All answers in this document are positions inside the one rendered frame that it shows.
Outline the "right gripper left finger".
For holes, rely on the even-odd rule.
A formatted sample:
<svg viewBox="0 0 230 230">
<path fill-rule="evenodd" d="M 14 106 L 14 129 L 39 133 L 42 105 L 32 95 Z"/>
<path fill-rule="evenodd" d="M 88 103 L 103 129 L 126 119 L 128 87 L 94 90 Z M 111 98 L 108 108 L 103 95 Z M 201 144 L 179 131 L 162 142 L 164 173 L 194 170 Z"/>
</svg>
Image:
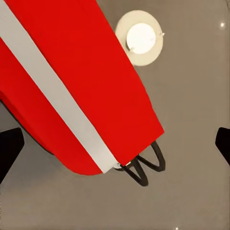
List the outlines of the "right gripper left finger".
<svg viewBox="0 0 230 230">
<path fill-rule="evenodd" d="M 24 138 L 20 128 L 0 132 L 0 184 L 23 147 Z"/>
</svg>

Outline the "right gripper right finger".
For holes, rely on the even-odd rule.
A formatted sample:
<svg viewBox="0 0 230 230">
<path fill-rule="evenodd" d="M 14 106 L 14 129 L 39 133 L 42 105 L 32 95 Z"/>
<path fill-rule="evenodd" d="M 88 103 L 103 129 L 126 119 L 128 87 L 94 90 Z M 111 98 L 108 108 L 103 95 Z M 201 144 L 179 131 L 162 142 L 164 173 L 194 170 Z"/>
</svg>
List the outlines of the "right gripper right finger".
<svg viewBox="0 0 230 230">
<path fill-rule="evenodd" d="M 220 127 L 216 136 L 215 144 L 230 165 L 230 129 Z"/>
</svg>

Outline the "radio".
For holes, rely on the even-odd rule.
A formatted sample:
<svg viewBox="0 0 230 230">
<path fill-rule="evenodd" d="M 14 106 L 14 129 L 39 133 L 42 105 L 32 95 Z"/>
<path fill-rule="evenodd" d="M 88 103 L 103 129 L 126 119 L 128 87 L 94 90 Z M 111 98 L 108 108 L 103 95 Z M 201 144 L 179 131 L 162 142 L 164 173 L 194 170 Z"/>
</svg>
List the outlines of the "radio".
<svg viewBox="0 0 230 230">
<path fill-rule="evenodd" d="M 164 131 L 96 0 L 0 0 L 0 102 L 74 173 L 148 186 L 138 160 L 165 170 Z M 160 166 L 139 156 L 149 145 Z"/>
</svg>

